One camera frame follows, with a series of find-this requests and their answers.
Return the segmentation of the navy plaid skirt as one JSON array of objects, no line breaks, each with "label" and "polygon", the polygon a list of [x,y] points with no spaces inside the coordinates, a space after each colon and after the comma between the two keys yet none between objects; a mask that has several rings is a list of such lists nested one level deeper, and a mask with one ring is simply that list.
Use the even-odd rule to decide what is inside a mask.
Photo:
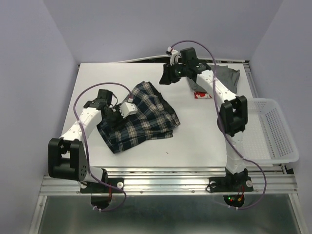
[{"label": "navy plaid skirt", "polygon": [[174,128],[180,125],[173,107],[151,82],[141,82],[133,90],[133,104],[137,113],[128,116],[122,126],[112,128],[106,120],[97,130],[109,149],[114,153],[129,150],[147,140],[173,137]]}]

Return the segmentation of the red poppy floral skirt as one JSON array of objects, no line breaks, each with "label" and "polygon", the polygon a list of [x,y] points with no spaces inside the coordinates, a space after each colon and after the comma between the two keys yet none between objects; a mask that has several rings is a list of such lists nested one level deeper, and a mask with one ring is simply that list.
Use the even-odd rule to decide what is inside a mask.
[{"label": "red poppy floral skirt", "polygon": [[195,99],[212,99],[208,93],[204,92],[194,92]]}]

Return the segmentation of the grey skirt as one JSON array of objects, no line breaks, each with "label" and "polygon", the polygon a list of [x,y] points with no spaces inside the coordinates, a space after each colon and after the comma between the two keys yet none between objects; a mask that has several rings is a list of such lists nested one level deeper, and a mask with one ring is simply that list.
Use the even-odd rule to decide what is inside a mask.
[{"label": "grey skirt", "polygon": [[[240,78],[240,71],[228,66],[216,66],[216,77],[233,93],[237,93],[237,85]],[[192,79],[187,78],[190,88],[194,92],[206,93],[206,91],[196,84]]]}]

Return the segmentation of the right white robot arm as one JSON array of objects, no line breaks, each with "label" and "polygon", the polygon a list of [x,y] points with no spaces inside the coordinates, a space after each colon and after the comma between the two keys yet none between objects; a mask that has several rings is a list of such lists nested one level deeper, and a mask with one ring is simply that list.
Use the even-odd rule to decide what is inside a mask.
[{"label": "right white robot arm", "polygon": [[161,85],[177,83],[181,78],[193,80],[213,99],[217,123],[226,141],[226,175],[220,180],[229,190],[236,190],[248,180],[248,171],[238,149],[248,122],[248,105],[244,96],[230,91],[217,77],[216,68],[200,62],[195,49],[190,47],[177,51],[168,47],[170,61],[163,66]]}]

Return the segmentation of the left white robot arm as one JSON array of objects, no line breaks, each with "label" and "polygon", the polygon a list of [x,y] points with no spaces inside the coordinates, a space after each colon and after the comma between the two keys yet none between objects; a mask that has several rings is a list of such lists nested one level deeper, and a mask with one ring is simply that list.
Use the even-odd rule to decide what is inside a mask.
[{"label": "left white robot arm", "polygon": [[119,111],[110,107],[113,92],[100,89],[94,100],[87,101],[80,115],[69,130],[48,143],[48,175],[52,178],[91,182],[97,192],[108,188],[108,173],[105,169],[90,166],[86,140],[92,131],[107,117],[121,120]]}]

